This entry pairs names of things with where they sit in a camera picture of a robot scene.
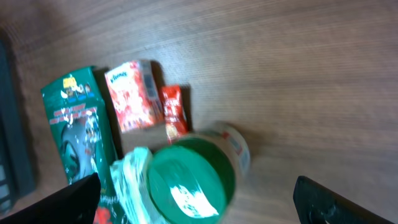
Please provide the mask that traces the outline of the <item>teal wet wipes pack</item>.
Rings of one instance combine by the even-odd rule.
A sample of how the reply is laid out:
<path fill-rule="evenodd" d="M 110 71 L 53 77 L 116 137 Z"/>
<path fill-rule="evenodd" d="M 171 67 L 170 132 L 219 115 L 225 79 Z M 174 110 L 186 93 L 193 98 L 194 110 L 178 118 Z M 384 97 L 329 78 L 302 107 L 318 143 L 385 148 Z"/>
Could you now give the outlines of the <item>teal wet wipes pack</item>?
<path fill-rule="evenodd" d="M 136 147 L 109 168 L 119 204 L 130 223 L 167 223 L 147 189 L 147 168 L 151 161 L 152 153 L 148 148 Z"/>

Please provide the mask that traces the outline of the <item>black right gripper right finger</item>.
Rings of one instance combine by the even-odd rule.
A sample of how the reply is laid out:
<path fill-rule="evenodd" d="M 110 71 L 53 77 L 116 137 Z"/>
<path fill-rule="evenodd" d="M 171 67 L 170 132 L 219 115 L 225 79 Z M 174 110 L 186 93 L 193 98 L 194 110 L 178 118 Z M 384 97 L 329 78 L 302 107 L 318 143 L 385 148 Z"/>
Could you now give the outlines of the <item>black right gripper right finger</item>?
<path fill-rule="evenodd" d="M 293 201 L 301 224 L 392 224 L 304 175 L 296 180 Z"/>

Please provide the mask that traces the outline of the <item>red Nescafe coffee stick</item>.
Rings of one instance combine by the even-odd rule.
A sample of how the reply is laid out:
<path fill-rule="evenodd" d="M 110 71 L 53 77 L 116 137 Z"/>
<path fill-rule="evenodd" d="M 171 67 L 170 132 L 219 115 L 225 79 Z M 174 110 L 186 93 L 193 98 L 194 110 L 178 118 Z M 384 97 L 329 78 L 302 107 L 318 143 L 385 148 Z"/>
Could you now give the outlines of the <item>red Nescafe coffee stick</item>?
<path fill-rule="evenodd" d="M 178 85 L 163 86 L 161 89 L 165 130 L 169 144 L 189 133 L 183 108 L 182 91 Z"/>

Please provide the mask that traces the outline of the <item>green snack bag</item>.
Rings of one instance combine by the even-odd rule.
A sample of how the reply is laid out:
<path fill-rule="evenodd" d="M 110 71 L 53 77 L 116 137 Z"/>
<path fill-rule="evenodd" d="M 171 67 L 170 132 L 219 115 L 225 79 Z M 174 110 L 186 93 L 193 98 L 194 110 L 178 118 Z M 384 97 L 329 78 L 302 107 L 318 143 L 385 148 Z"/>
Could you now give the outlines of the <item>green snack bag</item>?
<path fill-rule="evenodd" d="M 117 160 L 105 102 L 92 67 L 72 71 L 41 90 L 53 139 L 69 184 L 97 173 L 101 183 L 95 223 L 128 223 L 113 186 Z"/>

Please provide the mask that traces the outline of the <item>red Kleenex tissue pack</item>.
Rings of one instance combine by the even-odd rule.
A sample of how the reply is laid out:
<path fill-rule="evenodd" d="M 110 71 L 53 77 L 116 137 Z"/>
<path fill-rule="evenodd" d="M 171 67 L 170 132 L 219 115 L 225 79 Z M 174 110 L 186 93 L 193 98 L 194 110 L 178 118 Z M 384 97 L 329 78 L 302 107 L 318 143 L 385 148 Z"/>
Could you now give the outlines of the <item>red Kleenex tissue pack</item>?
<path fill-rule="evenodd" d="M 104 75 L 120 130 L 144 129 L 164 121 L 164 112 L 148 60 L 133 60 Z"/>

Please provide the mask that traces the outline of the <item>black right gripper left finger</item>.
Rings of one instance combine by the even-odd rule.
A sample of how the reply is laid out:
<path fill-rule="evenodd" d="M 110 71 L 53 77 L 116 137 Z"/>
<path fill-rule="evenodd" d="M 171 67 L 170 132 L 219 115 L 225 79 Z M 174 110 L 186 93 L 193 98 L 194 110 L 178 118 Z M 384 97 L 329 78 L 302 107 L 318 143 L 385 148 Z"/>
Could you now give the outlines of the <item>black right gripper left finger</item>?
<path fill-rule="evenodd" d="M 95 172 L 3 218 L 1 224 L 92 224 L 100 190 L 100 179 Z"/>

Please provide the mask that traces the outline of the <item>green-lid spice jar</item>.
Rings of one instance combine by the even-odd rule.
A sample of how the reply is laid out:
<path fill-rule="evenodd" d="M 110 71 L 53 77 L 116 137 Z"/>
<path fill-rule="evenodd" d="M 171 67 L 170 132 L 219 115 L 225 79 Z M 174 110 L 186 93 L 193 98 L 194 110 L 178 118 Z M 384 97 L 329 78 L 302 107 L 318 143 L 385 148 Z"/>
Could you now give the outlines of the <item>green-lid spice jar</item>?
<path fill-rule="evenodd" d="M 216 122 L 157 151 L 147 188 L 168 223 L 219 223 L 248 173 L 251 155 L 243 135 Z"/>

